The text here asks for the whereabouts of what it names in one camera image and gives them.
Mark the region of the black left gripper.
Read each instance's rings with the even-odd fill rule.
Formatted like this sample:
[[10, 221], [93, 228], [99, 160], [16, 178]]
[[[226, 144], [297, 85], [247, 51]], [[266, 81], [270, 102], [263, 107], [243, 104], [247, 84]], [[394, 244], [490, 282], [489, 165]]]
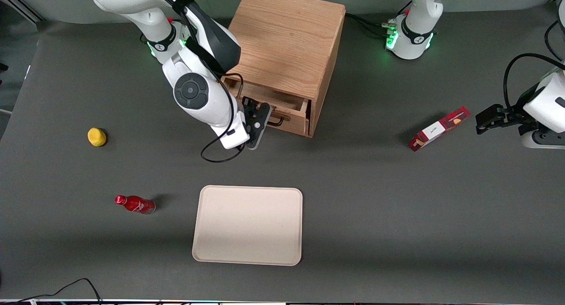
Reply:
[[514, 106], [504, 108], [494, 104], [476, 115], [476, 134], [481, 135], [494, 128], [506, 128], [517, 125], [520, 136], [539, 130], [539, 122], [527, 114], [523, 108]]

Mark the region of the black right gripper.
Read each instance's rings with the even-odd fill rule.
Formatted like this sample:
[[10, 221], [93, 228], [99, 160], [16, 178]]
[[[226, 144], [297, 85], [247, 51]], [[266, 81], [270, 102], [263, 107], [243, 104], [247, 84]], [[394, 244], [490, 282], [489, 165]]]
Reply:
[[258, 103], [248, 97], [243, 97], [241, 102], [249, 135], [246, 143], [260, 143], [270, 119], [272, 107], [268, 103]]

